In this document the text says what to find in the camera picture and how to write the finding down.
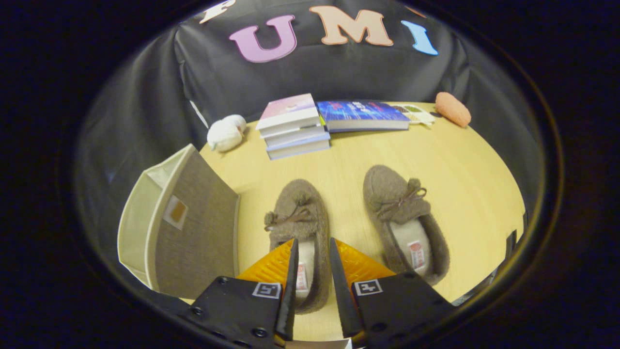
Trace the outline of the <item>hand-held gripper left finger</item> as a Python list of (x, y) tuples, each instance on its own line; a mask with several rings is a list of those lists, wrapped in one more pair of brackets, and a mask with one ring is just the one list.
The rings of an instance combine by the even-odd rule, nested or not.
[(294, 238), (236, 278), (217, 277), (179, 317), (219, 348), (281, 349), (293, 338), (297, 267)]

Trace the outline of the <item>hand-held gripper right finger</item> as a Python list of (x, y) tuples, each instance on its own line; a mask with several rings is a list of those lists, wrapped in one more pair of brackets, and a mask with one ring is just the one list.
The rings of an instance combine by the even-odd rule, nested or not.
[(336, 238), (330, 263), (342, 333), (355, 349), (425, 345), (455, 312), (416, 272), (393, 272)]

